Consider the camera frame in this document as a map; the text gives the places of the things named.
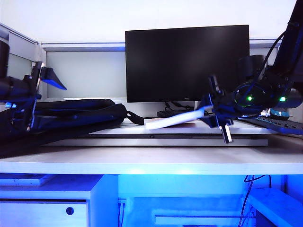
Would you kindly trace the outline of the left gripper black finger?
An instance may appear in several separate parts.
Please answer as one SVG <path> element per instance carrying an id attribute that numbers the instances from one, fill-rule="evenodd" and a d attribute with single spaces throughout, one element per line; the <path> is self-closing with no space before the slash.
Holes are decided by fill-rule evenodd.
<path id="1" fill-rule="evenodd" d="M 64 84 L 59 80 L 53 68 L 50 67 L 42 67 L 40 73 L 40 79 L 58 89 L 67 90 Z"/>

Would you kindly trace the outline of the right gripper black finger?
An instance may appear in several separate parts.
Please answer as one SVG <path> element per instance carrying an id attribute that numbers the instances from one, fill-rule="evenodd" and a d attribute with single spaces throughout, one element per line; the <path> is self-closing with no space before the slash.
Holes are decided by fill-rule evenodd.
<path id="1" fill-rule="evenodd" d="M 201 102 L 198 105 L 198 109 L 213 110 L 213 108 L 214 104 L 212 94 L 208 93 L 206 95 L 203 95 Z"/>
<path id="2" fill-rule="evenodd" d="M 218 127 L 218 119 L 215 114 L 205 115 L 200 120 L 206 123 L 210 128 Z"/>

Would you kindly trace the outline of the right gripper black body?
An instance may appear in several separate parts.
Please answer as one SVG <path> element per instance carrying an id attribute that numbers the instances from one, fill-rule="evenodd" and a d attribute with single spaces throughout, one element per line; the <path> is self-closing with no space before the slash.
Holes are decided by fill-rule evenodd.
<path id="1" fill-rule="evenodd" d="M 218 128 L 221 130 L 225 144 L 232 142 L 232 136 L 229 126 L 233 124 L 234 107 L 232 106 L 231 94 L 226 94 L 225 91 L 219 87 L 215 75 L 209 77 L 211 93 L 210 100 L 213 105 L 212 111 L 215 115 Z"/>

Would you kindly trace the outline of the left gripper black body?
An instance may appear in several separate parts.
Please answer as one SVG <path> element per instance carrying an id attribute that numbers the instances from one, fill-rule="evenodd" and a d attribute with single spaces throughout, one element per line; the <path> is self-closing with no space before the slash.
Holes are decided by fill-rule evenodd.
<path id="1" fill-rule="evenodd" d="M 31 74 L 24 76 L 24 81 L 29 86 L 29 91 L 27 93 L 27 98 L 24 103 L 23 111 L 23 126 L 25 131 L 29 132 L 32 128 L 34 121 L 34 111 L 37 100 L 40 98 L 39 83 L 40 83 L 40 72 L 43 67 L 42 61 L 36 61 L 35 65 L 32 67 Z"/>

